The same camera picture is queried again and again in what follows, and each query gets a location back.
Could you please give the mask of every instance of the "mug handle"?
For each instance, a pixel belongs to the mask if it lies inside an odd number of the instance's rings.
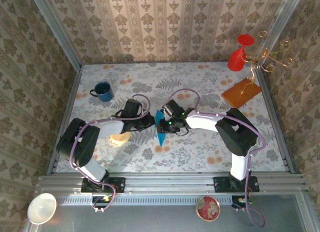
[[[92,96],[94,96],[94,97],[98,97],[98,95],[92,93],[92,92],[94,92],[94,91],[95,91],[94,89],[91,89],[91,90],[90,90],[90,95],[92,95]]]

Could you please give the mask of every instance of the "white bowl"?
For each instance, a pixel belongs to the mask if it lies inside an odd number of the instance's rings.
[[[50,193],[42,193],[31,201],[27,216],[32,224],[41,225],[54,216],[56,208],[56,198]]]

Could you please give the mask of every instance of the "floral tablecloth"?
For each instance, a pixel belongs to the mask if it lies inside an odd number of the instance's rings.
[[[150,112],[155,116],[168,97],[182,88],[194,89],[200,94],[198,109],[201,112],[222,113],[231,106],[221,94],[249,74],[249,68],[241,72],[230,71],[226,62],[84,65],[70,121],[73,118],[85,121],[109,118],[137,93],[150,98]],[[101,102],[89,94],[90,89],[101,81],[111,84],[114,98],[109,102]],[[146,105],[142,97],[136,99]],[[194,107],[196,96],[183,90],[175,100],[183,108]],[[239,109],[267,142],[267,147],[252,157],[251,168],[284,171],[262,93]],[[114,144],[108,136],[98,140],[93,156],[110,172],[223,172],[231,168],[231,153],[219,134],[204,129],[192,129],[183,137],[167,134],[162,147],[154,126],[132,132],[129,141],[122,145]],[[73,170],[65,159],[60,158],[56,171]]]

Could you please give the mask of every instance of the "patterned wallpaper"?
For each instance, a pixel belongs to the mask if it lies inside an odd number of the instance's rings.
[[[23,226],[75,72],[33,0],[0,0],[0,231]]]
[[[295,66],[277,66],[268,79],[288,150],[320,218],[320,0],[300,0],[280,36],[285,38],[292,49],[278,59],[292,57]]]
[[[83,64],[227,61],[285,0],[48,0]]]

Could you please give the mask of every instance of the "orange wooden board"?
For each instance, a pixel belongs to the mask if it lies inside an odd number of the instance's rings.
[[[241,94],[241,91],[246,84],[251,81],[248,78],[243,79],[233,87],[228,89],[222,94],[222,97],[234,108],[239,108],[259,94],[262,90],[255,83],[246,86],[245,90]]]

